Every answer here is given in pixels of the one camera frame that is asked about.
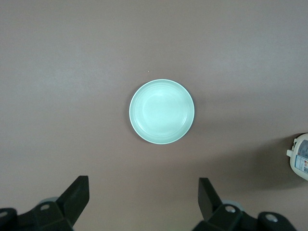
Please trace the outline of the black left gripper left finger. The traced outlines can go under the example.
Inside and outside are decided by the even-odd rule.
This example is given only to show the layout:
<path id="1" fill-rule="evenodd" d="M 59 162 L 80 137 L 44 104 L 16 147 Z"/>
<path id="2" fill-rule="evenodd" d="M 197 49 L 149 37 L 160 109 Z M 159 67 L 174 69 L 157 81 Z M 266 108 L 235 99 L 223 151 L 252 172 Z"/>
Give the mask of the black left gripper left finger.
<path id="1" fill-rule="evenodd" d="M 23 214 L 0 209 L 2 231 L 72 231 L 90 199 L 89 177 L 78 176 L 59 196 L 45 199 Z"/>

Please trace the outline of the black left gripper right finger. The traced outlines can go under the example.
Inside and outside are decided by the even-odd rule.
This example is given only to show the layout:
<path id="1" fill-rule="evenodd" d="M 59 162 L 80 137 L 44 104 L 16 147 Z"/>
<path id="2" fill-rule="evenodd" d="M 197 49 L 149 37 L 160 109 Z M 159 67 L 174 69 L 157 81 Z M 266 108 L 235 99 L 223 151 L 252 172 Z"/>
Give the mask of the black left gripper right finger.
<path id="1" fill-rule="evenodd" d="M 295 231 L 284 216 L 274 212 L 261 212 L 257 218 L 239 207 L 224 204 L 208 178 L 198 182 L 198 204 L 203 216 L 195 231 Z"/>

